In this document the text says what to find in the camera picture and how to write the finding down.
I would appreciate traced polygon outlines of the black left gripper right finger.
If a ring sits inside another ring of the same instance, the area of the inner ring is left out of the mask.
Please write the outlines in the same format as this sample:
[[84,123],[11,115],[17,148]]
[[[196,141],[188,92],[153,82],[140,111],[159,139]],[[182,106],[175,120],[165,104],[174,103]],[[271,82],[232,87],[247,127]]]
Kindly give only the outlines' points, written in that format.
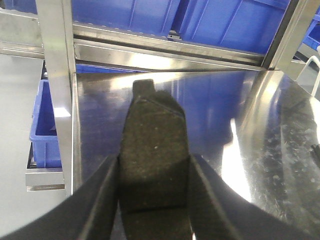
[[198,240],[314,240],[248,202],[200,156],[191,155],[187,208]]

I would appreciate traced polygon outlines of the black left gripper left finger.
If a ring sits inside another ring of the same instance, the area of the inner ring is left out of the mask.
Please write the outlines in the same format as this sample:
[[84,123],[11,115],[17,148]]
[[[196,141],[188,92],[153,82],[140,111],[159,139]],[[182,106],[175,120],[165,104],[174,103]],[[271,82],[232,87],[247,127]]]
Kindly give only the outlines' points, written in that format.
[[117,157],[106,158],[73,195],[57,207],[3,236],[4,240],[108,240],[118,204]]

